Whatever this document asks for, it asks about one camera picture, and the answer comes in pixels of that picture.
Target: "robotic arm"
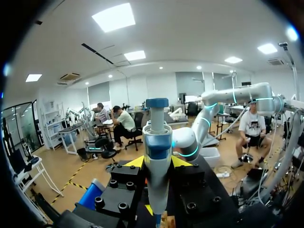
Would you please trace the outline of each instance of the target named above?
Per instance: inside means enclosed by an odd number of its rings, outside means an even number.
[[[284,99],[283,96],[272,96],[269,83],[204,92],[202,101],[205,107],[198,114],[191,128],[173,130],[172,144],[174,147],[180,148],[181,156],[184,156],[187,161],[192,161],[199,155],[198,151],[211,127],[211,120],[219,112],[218,102],[243,104],[255,101],[259,115],[270,115],[283,111]]]

